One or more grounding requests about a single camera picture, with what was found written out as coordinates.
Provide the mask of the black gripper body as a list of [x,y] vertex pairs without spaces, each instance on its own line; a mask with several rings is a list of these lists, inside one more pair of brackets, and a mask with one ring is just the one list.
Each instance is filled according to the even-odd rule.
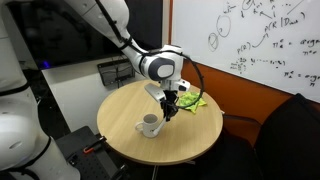
[[164,93],[165,93],[166,99],[160,103],[163,112],[164,113],[168,112],[170,114],[172,111],[172,108],[176,108],[178,111],[178,108],[176,106],[176,101],[178,98],[177,92],[165,90]]

